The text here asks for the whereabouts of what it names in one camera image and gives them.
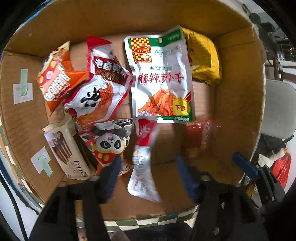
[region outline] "snack bag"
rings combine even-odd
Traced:
[[[162,35],[128,36],[124,40],[133,74],[133,115],[158,116],[158,123],[192,121],[192,78],[180,26]]]
[[[86,39],[89,80],[66,100],[64,110],[77,128],[95,121],[112,118],[128,95],[133,76],[118,62],[112,43],[97,37]]]
[[[37,76],[37,82],[52,114],[66,94],[88,77],[86,71],[74,71],[70,60],[70,41],[50,53]]]
[[[212,129],[212,122],[209,116],[199,118],[188,123],[186,126],[186,153],[187,158],[196,158],[207,149]]]
[[[202,34],[187,28],[182,30],[187,42],[192,77],[215,87],[222,80],[222,67],[216,46]]]
[[[62,122],[50,124],[42,130],[66,176],[71,179],[87,179],[91,172],[74,140],[76,129],[71,116],[66,115]]]
[[[132,119],[115,119],[105,122],[94,122],[81,127],[78,134],[92,151],[98,161],[96,174],[103,167],[111,165],[116,154],[123,161],[123,152],[131,136]],[[118,177],[131,172],[132,166],[123,161]]]
[[[128,183],[128,192],[153,202],[161,202],[151,174],[151,146],[157,137],[157,117],[139,116],[136,119],[137,144],[133,152],[134,169]]]

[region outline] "sun-shaped sticker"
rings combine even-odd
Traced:
[[[188,116],[191,110],[187,100],[178,97],[173,100],[171,109],[176,116]]]

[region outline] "cardboard box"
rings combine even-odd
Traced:
[[[50,151],[41,128],[62,118],[61,107],[48,117],[36,76],[47,55],[71,40],[71,59],[76,70],[86,70],[87,36],[100,36],[114,44],[120,63],[129,69],[123,39],[135,32],[165,32],[180,24],[211,38],[216,44],[223,67],[223,80],[212,88],[194,82],[195,115],[212,115],[215,123],[208,153],[191,165],[208,171],[218,181],[238,181],[242,171],[231,161],[239,151],[250,159],[256,148],[264,105],[264,57],[261,43],[251,23],[217,0],[166,1],[151,0],[109,2],[96,0],[54,1],[20,28],[6,46],[1,60],[1,120],[11,155],[32,191],[48,200],[65,178]],[[13,84],[20,82],[20,69],[28,69],[33,83],[33,100],[14,104]],[[131,117],[131,94],[120,106],[116,117]],[[114,196],[101,205],[104,219],[118,220],[175,213],[194,206],[185,193],[174,157],[183,153],[185,126],[161,124],[152,153],[152,174],[162,203],[153,203],[130,195],[129,177],[118,180]],[[131,141],[125,158],[131,159]],[[53,173],[38,174],[31,158],[45,146]],[[82,216],[81,206],[77,214]]]

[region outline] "checkered logo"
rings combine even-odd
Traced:
[[[131,50],[135,64],[138,62],[151,63],[151,47],[149,38],[131,38]]]

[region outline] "wafer package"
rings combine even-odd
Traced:
[[[111,119],[133,82],[132,74],[113,53],[111,42],[97,37],[88,37],[86,42],[90,78],[63,102],[64,111],[72,116],[77,128]]]
[[[133,166],[123,159],[123,152],[131,136],[132,119],[115,119],[82,126],[78,134],[98,161],[96,174],[111,165],[115,155],[122,158],[119,177],[131,173]]]
[[[66,94],[88,77],[86,71],[74,71],[70,60],[70,41],[50,53],[37,76],[37,82],[52,114]]]
[[[136,77],[134,117],[154,115],[158,123],[192,121],[192,77],[181,27],[161,35],[128,36],[124,43]]]
[[[60,123],[50,124],[42,129],[59,165],[66,177],[71,179],[87,179],[92,173],[92,166],[88,166],[83,159],[74,136],[76,129],[70,115],[66,115]]]
[[[157,137],[157,117],[139,116],[136,119],[138,137],[133,152],[134,169],[128,183],[128,192],[153,202],[161,202],[151,173],[151,148]]]

